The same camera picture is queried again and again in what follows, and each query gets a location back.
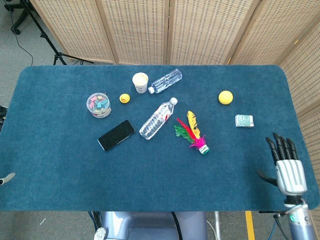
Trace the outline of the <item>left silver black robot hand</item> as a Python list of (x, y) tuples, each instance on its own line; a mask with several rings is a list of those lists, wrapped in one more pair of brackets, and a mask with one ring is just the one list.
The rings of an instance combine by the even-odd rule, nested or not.
[(12, 178), (16, 175), (15, 172), (9, 173), (6, 177), (0, 178), (0, 185), (4, 185), (12, 180)]

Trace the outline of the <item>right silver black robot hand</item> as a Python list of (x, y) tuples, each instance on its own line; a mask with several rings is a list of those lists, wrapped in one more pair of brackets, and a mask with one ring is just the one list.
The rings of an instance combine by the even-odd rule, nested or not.
[(301, 196), (307, 192), (305, 171), (294, 142), (277, 133), (273, 133), (275, 142), (269, 137), (266, 141), (270, 147), (277, 178), (266, 176), (261, 170), (258, 176), (265, 182), (278, 187), (285, 196)]

